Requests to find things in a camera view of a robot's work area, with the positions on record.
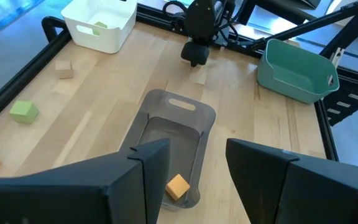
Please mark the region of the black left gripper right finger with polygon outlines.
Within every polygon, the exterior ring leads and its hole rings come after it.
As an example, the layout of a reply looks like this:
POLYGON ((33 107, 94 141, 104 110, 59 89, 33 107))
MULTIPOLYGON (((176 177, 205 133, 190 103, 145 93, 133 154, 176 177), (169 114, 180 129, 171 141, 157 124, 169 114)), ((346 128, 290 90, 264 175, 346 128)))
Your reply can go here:
POLYGON ((358 224, 358 166, 235 138, 226 160, 251 224, 358 224))

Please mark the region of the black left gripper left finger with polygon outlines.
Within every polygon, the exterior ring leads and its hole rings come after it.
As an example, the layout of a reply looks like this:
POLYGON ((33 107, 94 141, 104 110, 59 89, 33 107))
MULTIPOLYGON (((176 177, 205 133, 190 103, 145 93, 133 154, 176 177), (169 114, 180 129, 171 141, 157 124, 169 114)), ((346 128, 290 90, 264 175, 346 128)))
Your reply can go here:
POLYGON ((0 224, 156 224, 170 141, 0 178, 0 224))

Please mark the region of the natural wooden block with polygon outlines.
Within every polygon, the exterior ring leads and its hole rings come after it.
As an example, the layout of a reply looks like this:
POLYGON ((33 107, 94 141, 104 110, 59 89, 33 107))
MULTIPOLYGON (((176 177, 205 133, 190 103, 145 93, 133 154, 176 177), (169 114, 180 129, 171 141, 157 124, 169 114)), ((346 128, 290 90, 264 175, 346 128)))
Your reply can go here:
POLYGON ((204 85, 207 77, 206 67, 191 67, 188 80, 193 83, 204 85))
POLYGON ((59 79, 74 77, 73 67, 68 60, 58 60, 55 62, 55 71, 59 79))

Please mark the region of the grey translucent plastic bin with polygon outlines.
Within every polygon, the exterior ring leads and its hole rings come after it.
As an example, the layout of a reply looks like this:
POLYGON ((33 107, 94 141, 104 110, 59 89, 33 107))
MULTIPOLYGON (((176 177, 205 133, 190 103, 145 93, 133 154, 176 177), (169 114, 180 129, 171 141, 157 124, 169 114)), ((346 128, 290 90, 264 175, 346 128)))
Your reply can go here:
POLYGON ((190 189, 177 201, 165 194, 162 204, 170 208, 192 208, 200 200, 198 184, 215 110, 199 101, 165 90, 149 91, 126 134, 120 150, 147 142, 170 140, 168 180, 180 174, 190 189))

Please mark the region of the green wooden block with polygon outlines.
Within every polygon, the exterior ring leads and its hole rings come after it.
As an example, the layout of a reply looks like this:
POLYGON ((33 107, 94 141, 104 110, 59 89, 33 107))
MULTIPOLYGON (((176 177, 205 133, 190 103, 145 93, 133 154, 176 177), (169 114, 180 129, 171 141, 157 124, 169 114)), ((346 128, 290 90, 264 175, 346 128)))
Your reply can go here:
MULTIPOLYGON (((108 28, 108 26, 105 23, 100 22, 100 21, 94 23, 94 25, 97 27, 102 27, 102 28, 106 28, 106 29, 108 28)), ((93 29, 93 35, 99 36, 100 32, 96 29, 93 29)))
POLYGON ((17 123, 32 124, 36 120, 39 110, 31 101, 17 100, 9 114, 17 123))

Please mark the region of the white plastic bin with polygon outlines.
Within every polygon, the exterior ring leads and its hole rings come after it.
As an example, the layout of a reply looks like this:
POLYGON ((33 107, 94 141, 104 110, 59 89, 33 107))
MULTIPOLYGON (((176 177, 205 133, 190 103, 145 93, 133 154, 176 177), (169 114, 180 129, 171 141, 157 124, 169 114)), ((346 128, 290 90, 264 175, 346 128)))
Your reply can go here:
POLYGON ((137 0, 72 0, 61 15, 76 45, 115 54, 135 26, 137 3, 137 0), (98 21, 108 28, 95 26, 98 21), (93 29, 100 35, 93 35, 93 29))

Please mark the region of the teal plastic bin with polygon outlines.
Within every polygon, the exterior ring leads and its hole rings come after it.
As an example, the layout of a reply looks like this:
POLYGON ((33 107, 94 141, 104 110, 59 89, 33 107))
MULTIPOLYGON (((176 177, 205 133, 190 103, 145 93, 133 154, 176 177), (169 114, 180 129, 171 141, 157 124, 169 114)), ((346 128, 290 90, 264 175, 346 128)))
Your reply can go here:
POLYGON ((334 64, 327 58, 277 39, 270 39, 257 68, 263 87, 313 104, 340 87, 334 64))

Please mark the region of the black diagonal frame strut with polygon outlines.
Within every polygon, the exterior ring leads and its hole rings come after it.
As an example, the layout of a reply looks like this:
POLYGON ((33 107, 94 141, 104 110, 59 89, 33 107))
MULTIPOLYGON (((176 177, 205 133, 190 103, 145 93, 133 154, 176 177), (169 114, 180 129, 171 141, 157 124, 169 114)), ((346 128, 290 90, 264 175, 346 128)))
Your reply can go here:
POLYGON ((267 44, 267 41, 270 39, 278 39, 278 40, 291 39, 292 37, 296 37, 298 35, 310 32, 312 30, 319 29, 321 27, 333 24, 337 21, 347 19, 348 17, 351 16, 353 16, 354 19, 356 19, 358 16, 358 1, 345 5, 336 12, 332 12, 323 17, 314 19, 312 21, 298 25, 294 28, 277 33, 275 35, 271 35, 270 37, 261 38, 257 40, 242 41, 242 42, 238 42, 238 45, 245 45, 253 50, 264 49, 267 44))
POLYGON ((335 35, 319 54, 330 58, 338 48, 346 49, 356 38, 358 38, 358 13, 335 35))

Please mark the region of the black aluminium table frame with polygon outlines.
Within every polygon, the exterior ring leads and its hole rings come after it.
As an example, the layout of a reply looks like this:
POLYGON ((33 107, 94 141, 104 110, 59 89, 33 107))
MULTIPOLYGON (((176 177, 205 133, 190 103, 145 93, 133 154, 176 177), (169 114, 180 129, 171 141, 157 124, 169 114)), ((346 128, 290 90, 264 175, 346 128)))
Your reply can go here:
MULTIPOLYGON (((167 13, 164 9, 139 4, 137 6, 136 20, 160 29, 168 30, 181 35, 187 31, 178 26, 178 20, 182 13, 167 13)), ((44 47, 26 66, 24 66, 7 84, 0 89, 0 112, 38 75, 38 73, 56 56, 59 51, 71 40, 65 22, 53 16, 42 19, 42 28, 48 40, 44 47)), ((229 43, 216 41, 215 46, 225 47, 229 50, 249 55, 254 58, 261 58, 265 49, 253 50, 245 45, 238 45, 238 42, 255 40, 250 37, 238 35, 237 32, 229 32, 229 43)), ((338 90, 348 90, 358 93, 358 72, 344 67, 338 67, 340 87, 338 90)), ((331 160, 338 160, 337 149, 331 131, 326 109, 323 100, 316 102, 315 109, 318 116, 318 123, 324 144, 326 157, 331 160)))

